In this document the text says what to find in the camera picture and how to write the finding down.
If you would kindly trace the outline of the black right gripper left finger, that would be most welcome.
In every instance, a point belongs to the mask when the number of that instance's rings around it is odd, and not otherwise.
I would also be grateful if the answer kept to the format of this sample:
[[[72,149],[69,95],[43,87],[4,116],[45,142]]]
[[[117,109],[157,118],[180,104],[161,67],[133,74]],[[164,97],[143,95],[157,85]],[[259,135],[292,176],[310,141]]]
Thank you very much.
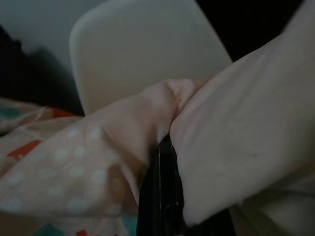
[[[151,162],[140,187],[138,236],[160,235],[160,148],[161,145],[158,145],[151,152]]]

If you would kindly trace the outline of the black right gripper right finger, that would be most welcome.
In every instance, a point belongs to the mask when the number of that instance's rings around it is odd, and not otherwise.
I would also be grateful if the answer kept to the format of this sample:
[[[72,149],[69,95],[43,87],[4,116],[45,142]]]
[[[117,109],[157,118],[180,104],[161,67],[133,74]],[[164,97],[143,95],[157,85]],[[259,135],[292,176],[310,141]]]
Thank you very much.
[[[159,144],[160,233],[177,236],[182,232],[183,189],[177,154],[169,136]]]

